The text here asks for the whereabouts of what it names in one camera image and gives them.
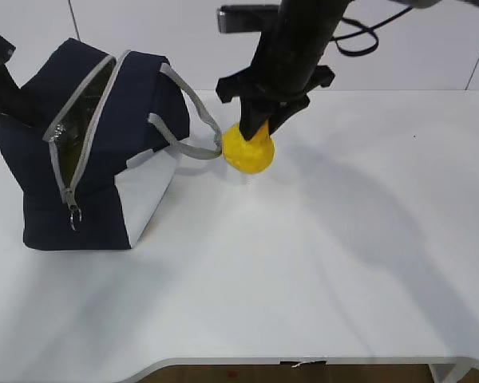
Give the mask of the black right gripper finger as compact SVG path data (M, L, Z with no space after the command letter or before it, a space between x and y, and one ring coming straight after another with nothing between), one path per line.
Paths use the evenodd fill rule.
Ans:
M270 101L240 98L239 130L245 140L251 140L274 110Z
M306 109L309 104L310 98L307 95L293 101L281 102L268 119L269 135L273 135L288 119Z

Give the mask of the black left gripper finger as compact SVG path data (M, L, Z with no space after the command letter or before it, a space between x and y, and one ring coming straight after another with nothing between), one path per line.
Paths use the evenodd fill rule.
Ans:
M17 86L5 65L0 65L0 119L12 118L27 126L36 125L36 107Z

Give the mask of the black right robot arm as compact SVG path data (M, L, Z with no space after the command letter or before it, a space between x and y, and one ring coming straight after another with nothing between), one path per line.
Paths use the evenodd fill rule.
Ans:
M251 141L262 128L273 134L310 104L311 90L331 85L334 73L319 63L330 43L345 57L369 55L379 47L378 29L436 4L404 1L401 11L371 26L346 17L347 0L222 5L219 32L258 33L259 42L249 66L221 77L216 94L222 103L239 99L241 138Z

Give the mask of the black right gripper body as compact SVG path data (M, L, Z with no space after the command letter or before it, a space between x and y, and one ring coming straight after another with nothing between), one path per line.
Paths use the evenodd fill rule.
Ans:
M289 90L286 78L271 83L257 76L254 69L248 67L220 78L216 94L223 104L235 97L288 103L305 97L315 88L328 88L334 79L335 73L327 65L318 65L306 84L300 85L296 90Z

